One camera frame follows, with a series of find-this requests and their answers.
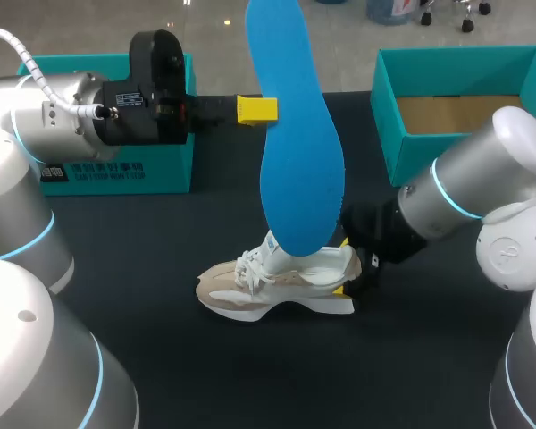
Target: white shoe sole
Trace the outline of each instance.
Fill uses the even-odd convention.
[[[232,320],[238,320],[239,322],[257,322],[262,319],[266,313],[268,313],[278,304],[281,304],[281,302],[278,304],[270,304],[266,307],[258,308],[257,310],[235,311],[209,306],[200,299],[199,301],[216,314],[223,315],[224,317],[228,317]],[[336,295],[321,298],[288,299],[282,302],[296,302],[306,308],[309,308],[315,313],[323,313],[326,315],[351,315],[356,311],[354,308],[353,299],[339,297]]]

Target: open box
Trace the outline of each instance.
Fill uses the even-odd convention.
[[[505,105],[536,117],[536,46],[382,49],[373,116],[394,186]]]

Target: white shoelace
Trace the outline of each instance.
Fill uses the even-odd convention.
[[[235,283],[241,288],[244,288],[246,284],[250,290],[250,295],[253,297],[254,291],[258,288],[261,280],[266,283],[274,283],[274,280],[271,280],[260,273],[260,263],[258,262],[259,256],[260,251],[257,249],[249,252],[245,251],[242,256],[237,259],[236,268],[234,269]]]

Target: tiled floor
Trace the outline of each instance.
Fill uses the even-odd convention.
[[[323,91],[369,89],[381,47],[536,44],[536,0],[490,0],[492,14],[476,13],[471,34],[460,31],[463,11],[450,0],[439,0],[430,27],[420,26],[418,16],[400,27],[369,22],[365,0],[298,1]],[[0,27],[34,55],[124,52],[137,31],[169,29],[194,55],[199,94],[257,93],[246,5],[247,0],[0,0]],[[18,63],[0,42],[0,75],[12,74]]]

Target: chair wheel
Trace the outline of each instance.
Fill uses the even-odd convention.
[[[432,16],[430,12],[423,13],[423,16],[421,17],[421,25],[431,25],[432,23]]]
[[[463,32],[464,33],[470,33],[474,30],[474,22],[471,20],[464,20],[463,21]]]
[[[490,3],[479,3],[479,12],[481,15],[488,15],[491,10]]]

